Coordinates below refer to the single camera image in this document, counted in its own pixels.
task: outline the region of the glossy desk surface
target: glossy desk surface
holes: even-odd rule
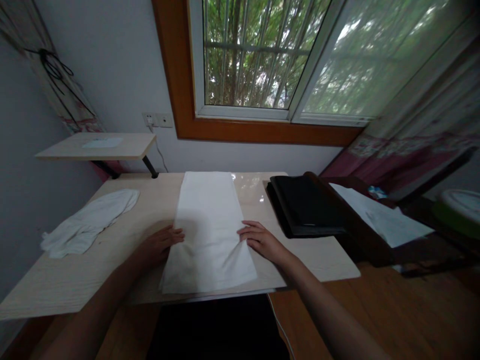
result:
[[[333,236],[310,239],[284,236],[266,193],[267,183],[275,175],[286,174],[232,174],[243,217],[261,222],[319,280],[359,277],[359,270]],[[147,173],[122,174],[105,182],[92,200],[120,189],[139,189],[140,197],[133,209],[101,232],[82,255],[50,259],[44,253],[0,304],[0,320],[78,312],[146,236],[173,222],[183,176],[183,173],[162,173],[152,179]],[[163,268],[157,268],[139,281],[127,301],[132,304],[198,301],[269,293],[287,286],[271,262],[252,249],[250,252],[258,273],[254,281],[209,293],[162,294],[158,285]]]

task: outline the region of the white cable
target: white cable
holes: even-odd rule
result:
[[[154,130],[152,129],[152,126],[151,125],[148,125],[148,128],[150,129],[150,132],[154,135],[156,135],[154,133]],[[156,150],[158,151],[158,153],[160,154],[160,157],[161,157],[161,162],[163,163],[163,167],[165,168],[166,172],[168,173],[169,172],[169,169],[167,168],[167,165],[165,165],[165,159],[164,159],[164,156],[162,155],[162,152],[160,151],[159,149],[159,143],[157,142],[157,139],[155,139],[155,145],[156,145]]]
[[[281,332],[283,333],[283,336],[285,337],[286,342],[288,343],[288,347],[290,348],[291,357],[293,358],[293,360],[296,360],[294,350],[292,349],[292,345],[290,345],[290,340],[289,340],[287,334],[285,333],[285,330],[282,327],[282,324],[280,323],[279,318],[277,317],[277,314],[275,313],[275,308],[274,308],[274,304],[272,303],[272,299],[270,298],[269,294],[267,294],[267,296],[268,296],[268,301],[270,302],[271,310],[273,311],[273,316],[275,316],[276,323],[280,327]]]

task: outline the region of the floor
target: floor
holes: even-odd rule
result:
[[[407,280],[389,267],[359,264],[358,268],[360,278],[325,285],[393,359],[473,359],[480,355],[474,348],[480,335],[480,296],[456,276],[443,273]],[[270,296],[296,359],[331,359],[298,293]],[[159,311],[157,304],[120,308],[97,359],[143,359]],[[72,316],[55,316],[25,359],[37,359]]]

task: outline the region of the white paper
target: white paper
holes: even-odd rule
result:
[[[434,232],[432,228],[403,215],[398,207],[391,209],[352,188],[334,183],[330,185],[392,248]]]
[[[161,291],[203,293],[255,280],[247,242],[237,234],[243,219],[230,172],[186,172],[174,221],[185,240],[170,249]]]
[[[123,137],[99,137],[82,146],[84,149],[115,148],[123,141]]]

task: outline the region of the wooden window frame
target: wooden window frame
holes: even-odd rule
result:
[[[361,127],[198,118],[188,0],[152,0],[178,139],[346,147]]]

